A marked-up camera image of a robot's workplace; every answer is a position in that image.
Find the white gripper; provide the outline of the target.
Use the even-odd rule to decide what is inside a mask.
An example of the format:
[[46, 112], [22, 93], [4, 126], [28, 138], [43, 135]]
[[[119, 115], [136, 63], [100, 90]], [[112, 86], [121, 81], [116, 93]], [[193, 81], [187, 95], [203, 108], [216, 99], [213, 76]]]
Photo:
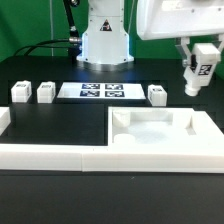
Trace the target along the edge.
[[194, 70], [189, 37], [219, 34], [224, 49], [224, 0], [138, 0], [136, 26], [142, 40], [176, 38], [182, 65]]

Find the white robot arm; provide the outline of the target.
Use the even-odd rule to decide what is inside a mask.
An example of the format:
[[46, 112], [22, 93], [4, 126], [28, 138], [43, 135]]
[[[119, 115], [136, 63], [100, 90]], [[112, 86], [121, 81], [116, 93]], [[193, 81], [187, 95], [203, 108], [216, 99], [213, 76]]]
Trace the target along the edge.
[[[88, 0], [88, 4], [79, 63], [102, 70], [132, 62], [124, 0]], [[136, 29], [143, 40], [223, 34], [224, 0], [137, 0]]]

